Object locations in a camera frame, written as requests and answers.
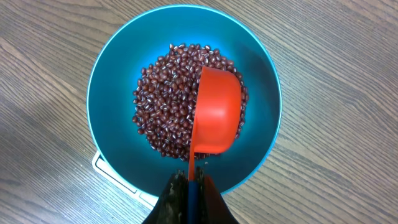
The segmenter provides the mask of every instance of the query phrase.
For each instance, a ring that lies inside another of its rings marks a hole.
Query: pile of beans
[[[236,71],[234,62],[221,56],[220,50],[209,45],[170,44],[170,51],[159,56],[155,65],[141,69],[133,103],[136,113],[132,122],[145,134],[153,148],[162,156],[183,161],[189,159],[193,119],[197,101],[202,66],[227,70],[236,75],[242,86],[241,119],[235,139],[244,125],[248,103],[248,89],[242,74]],[[209,154],[195,153],[195,159],[204,159]]]

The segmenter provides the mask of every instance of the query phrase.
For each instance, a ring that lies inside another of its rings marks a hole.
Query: tabletop
[[[91,167],[86,86],[124,23],[173,0],[0,1],[0,223],[140,223]],[[246,24],[282,87],[263,166],[224,196],[240,223],[398,223],[398,1],[193,0]]]

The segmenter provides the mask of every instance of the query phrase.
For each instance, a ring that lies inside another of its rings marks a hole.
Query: wood grain surface
[[[0,223],[140,223],[91,167],[90,70],[134,16],[178,1],[0,1]],[[398,223],[398,2],[194,0],[251,28],[279,71],[268,159],[224,199],[240,223]]]

